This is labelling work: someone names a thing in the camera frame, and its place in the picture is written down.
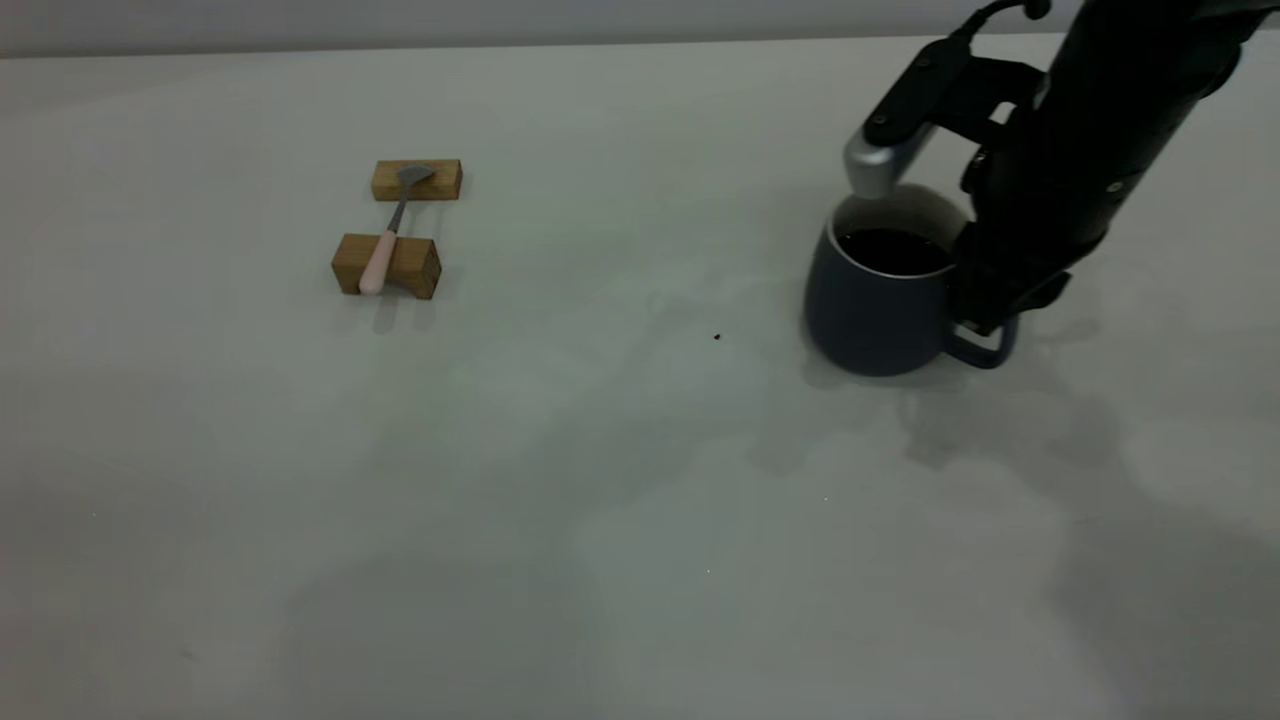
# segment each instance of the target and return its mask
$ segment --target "pink spoon handle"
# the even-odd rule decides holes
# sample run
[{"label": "pink spoon handle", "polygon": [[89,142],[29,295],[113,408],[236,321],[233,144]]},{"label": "pink spoon handle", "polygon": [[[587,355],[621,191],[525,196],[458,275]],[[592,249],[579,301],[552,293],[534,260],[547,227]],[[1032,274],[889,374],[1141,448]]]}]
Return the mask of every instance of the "pink spoon handle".
[{"label": "pink spoon handle", "polygon": [[360,275],[360,295],[378,295],[387,284],[387,266],[392,263],[392,251],[396,250],[396,231],[385,231],[378,238],[378,247],[374,247],[374,256],[365,265],[365,272]]}]

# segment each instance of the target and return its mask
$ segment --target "mug handle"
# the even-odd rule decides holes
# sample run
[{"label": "mug handle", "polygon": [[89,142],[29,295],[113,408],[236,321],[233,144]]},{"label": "mug handle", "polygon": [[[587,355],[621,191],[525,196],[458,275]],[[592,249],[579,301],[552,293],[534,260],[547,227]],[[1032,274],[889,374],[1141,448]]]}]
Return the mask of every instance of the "mug handle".
[{"label": "mug handle", "polygon": [[952,332],[947,336],[946,347],[947,355],[973,365],[974,368],[980,368],[983,370],[992,370],[1005,364],[1009,356],[1014,352],[1014,345],[1018,342],[1018,315],[1005,320],[1005,324],[1000,328],[1000,346],[996,350],[989,350],[982,347],[980,345],[974,345],[968,340],[955,334]]}]

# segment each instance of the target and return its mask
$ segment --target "wall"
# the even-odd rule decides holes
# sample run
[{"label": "wall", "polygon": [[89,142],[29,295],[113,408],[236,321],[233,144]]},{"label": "wall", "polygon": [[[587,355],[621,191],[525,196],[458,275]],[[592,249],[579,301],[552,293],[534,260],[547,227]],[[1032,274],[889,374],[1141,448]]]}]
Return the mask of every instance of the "wall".
[{"label": "wall", "polygon": [[[0,54],[931,35],[980,0],[0,0]],[[1079,0],[1034,28],[1062,29]],[[992,23],[1027,31],[1018,13]]]}]

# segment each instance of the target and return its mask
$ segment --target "wooden block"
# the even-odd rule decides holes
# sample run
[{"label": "wooden block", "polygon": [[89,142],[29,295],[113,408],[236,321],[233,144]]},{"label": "wooden block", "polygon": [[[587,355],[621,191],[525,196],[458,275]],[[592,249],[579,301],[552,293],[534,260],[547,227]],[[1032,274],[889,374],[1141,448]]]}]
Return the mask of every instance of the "wooden block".
[{"label": "wooden block", "polygon": [[457,200],[462,188],[462,160],[379,160],[374,168],[374,200],[394,202],[399,200],[399,178],[396,173],[404,165],[430,165],[435,174],[415,184],[408,191],[410,200]]},{"label": "wooden block", "polygon": [[[360,295],[360,275],[374,256],[376,234],[342,236],[338,251],[333,254],[333,274],[347,295]],[[402,237],[396,241],[392,264],[387,269],[387,282],[407,288],[420,300],[435,295],[440,279],[440,256],[435,242],[422,237]]]}]

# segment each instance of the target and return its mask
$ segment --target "spoon head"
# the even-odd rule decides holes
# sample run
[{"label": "spoon head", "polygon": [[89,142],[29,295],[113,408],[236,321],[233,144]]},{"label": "spoon head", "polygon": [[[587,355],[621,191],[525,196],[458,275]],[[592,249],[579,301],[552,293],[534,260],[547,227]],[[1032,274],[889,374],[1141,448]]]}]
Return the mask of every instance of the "spoon head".
[{"label": "spoon head", "polygon": [[435,174],[434,168],[426,165],[404,165],[396,172],[402,187],[412,187]]}]

